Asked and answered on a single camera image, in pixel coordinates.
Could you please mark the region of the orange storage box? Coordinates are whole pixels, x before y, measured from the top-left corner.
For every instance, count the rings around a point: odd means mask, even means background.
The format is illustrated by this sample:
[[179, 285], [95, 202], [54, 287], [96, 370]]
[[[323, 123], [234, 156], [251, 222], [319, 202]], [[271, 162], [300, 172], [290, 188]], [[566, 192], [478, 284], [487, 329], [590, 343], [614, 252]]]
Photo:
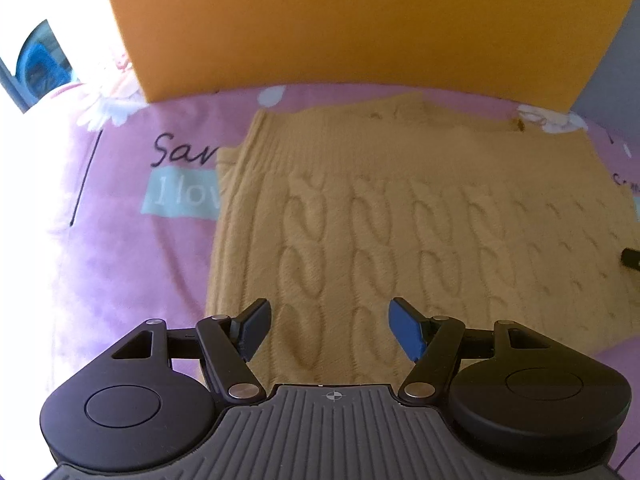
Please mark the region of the orange storage box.
[[110, 0], [145, 97], [401, 84], [567, 110], [632, 0]]

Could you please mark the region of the beige cable knit sweater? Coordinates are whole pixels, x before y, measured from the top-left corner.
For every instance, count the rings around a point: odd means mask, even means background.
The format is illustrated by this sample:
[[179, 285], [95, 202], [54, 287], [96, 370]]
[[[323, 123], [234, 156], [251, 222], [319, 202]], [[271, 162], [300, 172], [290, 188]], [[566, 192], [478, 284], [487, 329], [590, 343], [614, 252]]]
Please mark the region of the beige cable knit sweater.
[[221, 213], [206, 311], [269, 300], [265, 385], [389, 382], [410, 363], [396, 297], [489, 328], [520, 322], [588, 354], [637, 335], [631, 194], [582, 130], [492, 122], [418, 94], [260, 110], [217, 155]]

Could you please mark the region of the purple floral bed sheet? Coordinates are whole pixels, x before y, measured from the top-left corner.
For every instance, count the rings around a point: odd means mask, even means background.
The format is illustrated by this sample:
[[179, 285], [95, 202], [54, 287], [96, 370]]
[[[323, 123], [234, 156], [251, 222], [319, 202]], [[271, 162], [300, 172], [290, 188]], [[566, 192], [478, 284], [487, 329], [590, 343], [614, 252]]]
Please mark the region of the purple floral bed sheet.
[[277, 382], [216, 404], [195, 326], [221, 213], [217, 155], [260, 110], [418, 94], [492, 122], [582, 130], [639, 203], [636, 149], [582, 115], [475, 94], [280, 86], [149, 104], [81, 84], [1, 143], [1, 474], [6, 479], [634, 479], [639, 332], [588, 354], [516, 321], [465, 325], [438, 402], [402, 381]]

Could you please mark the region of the white washing machine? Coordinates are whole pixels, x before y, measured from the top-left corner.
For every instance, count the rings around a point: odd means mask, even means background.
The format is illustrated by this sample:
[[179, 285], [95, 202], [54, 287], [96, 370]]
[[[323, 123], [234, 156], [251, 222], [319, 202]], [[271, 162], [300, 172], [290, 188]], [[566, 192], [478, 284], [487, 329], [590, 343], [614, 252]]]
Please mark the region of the white washing machine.
[[77, 81], [72, 64], [47, 20], [27, 36], [17, 55], [15, 70], [1, 62], [1, 85], [21, 113], [56, 88]]

